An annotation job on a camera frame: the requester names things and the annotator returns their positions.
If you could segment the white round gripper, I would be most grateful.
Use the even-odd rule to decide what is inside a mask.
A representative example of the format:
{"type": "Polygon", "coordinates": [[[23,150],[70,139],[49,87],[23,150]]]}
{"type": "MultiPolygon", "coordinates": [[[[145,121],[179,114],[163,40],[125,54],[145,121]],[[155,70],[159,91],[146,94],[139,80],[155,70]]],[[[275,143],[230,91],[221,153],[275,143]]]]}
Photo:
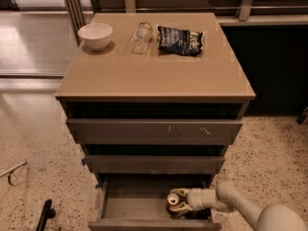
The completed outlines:
{"type": "Polygon", "coordinates": [[[187,197],[186,202],[177,205],[170,205],[169,211],[173,215],[185,215],[192,210],[203,210],[209,208],[212,203],[212,191],[207,189],[173,189],[170,193],[175,193],[179,197],[187,197]]]}

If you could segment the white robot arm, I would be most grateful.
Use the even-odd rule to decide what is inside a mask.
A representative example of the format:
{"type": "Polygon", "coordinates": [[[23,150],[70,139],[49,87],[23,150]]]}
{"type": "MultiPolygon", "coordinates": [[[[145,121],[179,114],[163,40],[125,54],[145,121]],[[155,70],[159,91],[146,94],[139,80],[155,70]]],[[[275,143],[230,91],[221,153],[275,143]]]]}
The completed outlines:
{"type": "Polygon", "coordinates": [[[306,222],[293,209],[281,204],[261,208],[228,181],[219,182],[214,189],[173,189],[167,196],[167,210],[177,218],[207,208],[238,211],[254,231],[308,231],[306,222]]]}

